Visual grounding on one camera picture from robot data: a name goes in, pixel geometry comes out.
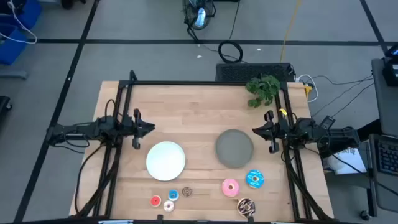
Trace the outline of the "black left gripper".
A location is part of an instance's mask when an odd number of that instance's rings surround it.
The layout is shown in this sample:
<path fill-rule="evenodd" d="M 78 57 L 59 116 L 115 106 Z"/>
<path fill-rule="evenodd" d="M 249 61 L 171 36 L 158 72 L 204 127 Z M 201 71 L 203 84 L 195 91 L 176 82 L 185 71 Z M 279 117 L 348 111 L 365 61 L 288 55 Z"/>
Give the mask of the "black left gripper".
<path fill-rule="evenodd" d="M 143 138 L 155 129 L 155 124 L 147 123 L 141 120 L 141 112 L 139 109 L 133 110 L 133 116 L 125 115 L 124 117 L 124 136 L 132 136 L 132 146 L 134 149 L 140 149 L 141 144 L 139 138 Z"/>

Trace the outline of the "large chocolate donut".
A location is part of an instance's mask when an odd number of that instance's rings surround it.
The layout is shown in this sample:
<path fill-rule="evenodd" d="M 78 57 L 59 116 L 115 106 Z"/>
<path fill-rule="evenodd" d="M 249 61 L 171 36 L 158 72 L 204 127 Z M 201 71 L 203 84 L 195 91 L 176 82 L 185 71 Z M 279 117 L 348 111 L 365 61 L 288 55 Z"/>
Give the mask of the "large chocolate donut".
<path fill-rule="evenodd" d="M 246 218 L 252 217 L 256 212 L 256 204 L 250 198 L 242 198 L 237 204 L 238 213 Z"/>

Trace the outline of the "large blue donut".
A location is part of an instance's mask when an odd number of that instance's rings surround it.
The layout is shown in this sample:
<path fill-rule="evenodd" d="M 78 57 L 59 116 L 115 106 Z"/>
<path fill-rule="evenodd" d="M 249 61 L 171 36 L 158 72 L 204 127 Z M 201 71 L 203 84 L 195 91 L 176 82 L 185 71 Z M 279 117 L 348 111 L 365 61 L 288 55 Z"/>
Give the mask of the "large blue donut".
<path fill-rule="evenodd" d="M 246 183 L 248 186 L 259 189 L 264 185 L 264 176 L 259 170 L 250 170 L 246 174 Z"/>

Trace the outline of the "white paper sheet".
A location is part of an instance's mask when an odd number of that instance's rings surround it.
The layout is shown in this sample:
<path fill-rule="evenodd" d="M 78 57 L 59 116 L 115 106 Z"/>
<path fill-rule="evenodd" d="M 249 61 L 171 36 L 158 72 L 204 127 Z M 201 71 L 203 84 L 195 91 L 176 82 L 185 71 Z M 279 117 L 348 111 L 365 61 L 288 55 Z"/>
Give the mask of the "white paper sheet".
<path fill-rule="evenodd" d="M 351 168 L 347 164 L 353 166 L 362 173 L 366 172 L 366 167 L 358 148 L 347 148 L 344 151 L 337 152 L 322 160 L 323 168 L 326 171 L 334 172 L 336 175 L 357 173 L 355 169 Z"/>

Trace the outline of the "blue plastic bin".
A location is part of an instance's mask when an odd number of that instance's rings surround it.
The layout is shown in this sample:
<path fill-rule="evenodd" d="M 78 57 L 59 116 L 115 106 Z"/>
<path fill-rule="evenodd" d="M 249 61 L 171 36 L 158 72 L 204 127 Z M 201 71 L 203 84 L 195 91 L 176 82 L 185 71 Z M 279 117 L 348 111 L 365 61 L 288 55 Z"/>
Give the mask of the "blue plastic bin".
<path fill-rule="evenodd" d="M 0 0 L 0 24 L 20 26 L 14 18 L 10 2 L 13 3 L 14 12 L 22 25 L 28 29 L 33 28 L 42 12 L 38 0 Z"/>
<path fill-rule="evenodd" d="M 0 64 L 11 65 L 26 47 L 27 39 L 16 26 L 0 24 Z"/>

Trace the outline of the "black floor fan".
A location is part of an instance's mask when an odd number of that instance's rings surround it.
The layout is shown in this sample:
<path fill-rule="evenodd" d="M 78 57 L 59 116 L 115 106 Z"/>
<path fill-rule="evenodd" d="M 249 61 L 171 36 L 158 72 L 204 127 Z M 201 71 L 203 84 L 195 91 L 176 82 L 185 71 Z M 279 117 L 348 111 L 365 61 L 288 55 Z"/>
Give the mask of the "black floor fan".
<path fill-rule="evenodd" d="M 216 14 L 213 0 L 182 0 L 184 23 L 193 30 L 203 30 Z"/>

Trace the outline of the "large pink donut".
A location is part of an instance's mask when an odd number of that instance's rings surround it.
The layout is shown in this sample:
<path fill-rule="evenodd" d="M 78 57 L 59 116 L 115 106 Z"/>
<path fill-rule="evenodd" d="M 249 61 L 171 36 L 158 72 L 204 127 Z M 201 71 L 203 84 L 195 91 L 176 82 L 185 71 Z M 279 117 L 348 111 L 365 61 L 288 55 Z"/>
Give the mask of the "large pink donut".
<path fill-rule="evenodd" d="M 227 197 L 235 197 L 239 193 L 239 184 L 235 179 L 225 179 L 221 184 L 221 190 Z"/>

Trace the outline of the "black keyboard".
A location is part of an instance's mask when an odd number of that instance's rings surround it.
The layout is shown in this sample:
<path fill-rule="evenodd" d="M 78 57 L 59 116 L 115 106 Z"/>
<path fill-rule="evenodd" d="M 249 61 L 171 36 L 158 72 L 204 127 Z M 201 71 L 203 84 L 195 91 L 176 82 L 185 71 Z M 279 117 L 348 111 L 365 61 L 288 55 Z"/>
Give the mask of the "black keyboard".
<path fill-rule="evenodd" d="M 378 171 L 398 175 L 398 145 L 377 140 L 375 152 Z"/>

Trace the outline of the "white round plate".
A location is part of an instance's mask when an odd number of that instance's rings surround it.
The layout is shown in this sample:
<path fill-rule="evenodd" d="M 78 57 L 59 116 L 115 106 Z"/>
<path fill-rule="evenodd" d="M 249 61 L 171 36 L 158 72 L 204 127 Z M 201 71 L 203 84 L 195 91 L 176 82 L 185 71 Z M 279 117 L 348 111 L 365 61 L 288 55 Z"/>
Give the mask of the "white round plate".
<path fill-rule="evenodd" d="M 171 141 L 153 146 L 146 157 L 146 168 L 150 176 L 159 181 L 177 178 L 185 168 L 184 150 Z"/>

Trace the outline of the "green potted plant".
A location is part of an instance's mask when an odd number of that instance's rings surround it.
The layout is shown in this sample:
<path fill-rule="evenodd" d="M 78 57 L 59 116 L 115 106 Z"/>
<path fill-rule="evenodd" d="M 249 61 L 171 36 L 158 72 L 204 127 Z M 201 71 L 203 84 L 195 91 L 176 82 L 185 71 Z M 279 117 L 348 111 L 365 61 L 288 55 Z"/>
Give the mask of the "green potted plant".
<path fill-rule="evenodd" d="M 248 100 L 249 107 L 269 106 L 280 90 L 280 81 L 272 75 L 260 74 L 257 78 L 250 79 L 246 83 L 245 89 L 255 96 L 255 98 Z"/>

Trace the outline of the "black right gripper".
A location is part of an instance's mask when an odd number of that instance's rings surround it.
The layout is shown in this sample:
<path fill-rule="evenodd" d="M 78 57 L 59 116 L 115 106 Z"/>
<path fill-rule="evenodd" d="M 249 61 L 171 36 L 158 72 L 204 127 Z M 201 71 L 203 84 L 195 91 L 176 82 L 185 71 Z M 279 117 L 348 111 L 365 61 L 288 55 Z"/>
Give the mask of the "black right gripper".
<path fill-rule="evenodd" d="M 269 110 L 265 113 L 264 119 L 266 123 L 258 128 L 253 128 L 252 131 L 263 138 L 265 141 L 270 141 L 269 152 L 275 154 L 279 152 L 279 144 L 276 142 L 276 138 L 279 133 L 279 128 L 273 122 L 274 113 Z"/>

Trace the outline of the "grey round plate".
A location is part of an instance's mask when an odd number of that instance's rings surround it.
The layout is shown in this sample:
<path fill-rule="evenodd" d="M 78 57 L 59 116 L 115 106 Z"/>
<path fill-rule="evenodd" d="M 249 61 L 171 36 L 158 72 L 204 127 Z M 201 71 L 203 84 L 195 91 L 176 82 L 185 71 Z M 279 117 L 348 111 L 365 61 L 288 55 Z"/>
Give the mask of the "grey round plate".
<path fill-rule="evenodd" d="M 218 136 L 215 152 L 218 160 L 224 166 L 240 168 L 252 159 L 254 144 L 245 132 L 229 129 Z"/>

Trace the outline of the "black power adapter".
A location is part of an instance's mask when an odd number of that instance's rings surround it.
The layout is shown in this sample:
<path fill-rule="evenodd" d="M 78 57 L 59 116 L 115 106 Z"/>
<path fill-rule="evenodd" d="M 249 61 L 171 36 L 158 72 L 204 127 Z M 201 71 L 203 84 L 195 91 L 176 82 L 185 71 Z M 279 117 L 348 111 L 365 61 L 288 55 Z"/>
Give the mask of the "black power adapter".
<path fill-rule="evenodd" d="M 320 123 L 320 126 L 325 130 L 329 130 L 333 126 L 334 122 L 334 118 L 332 118 L 331 116 L 325 116 L 323 121 Z"/>

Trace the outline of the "black computer case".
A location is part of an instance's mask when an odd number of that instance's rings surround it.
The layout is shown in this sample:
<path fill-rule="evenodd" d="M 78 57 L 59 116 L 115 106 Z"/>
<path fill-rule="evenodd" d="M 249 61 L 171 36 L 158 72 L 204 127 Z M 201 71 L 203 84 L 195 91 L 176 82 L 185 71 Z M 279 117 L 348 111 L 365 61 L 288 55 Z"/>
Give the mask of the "black computer case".
<path fill-rule="evenodd" d="M 289 63 L 217 64 L 217 82 L 248 82 L 259 75 L 272 75 L 278 81 L 294 82 L 296 72 Z"/>

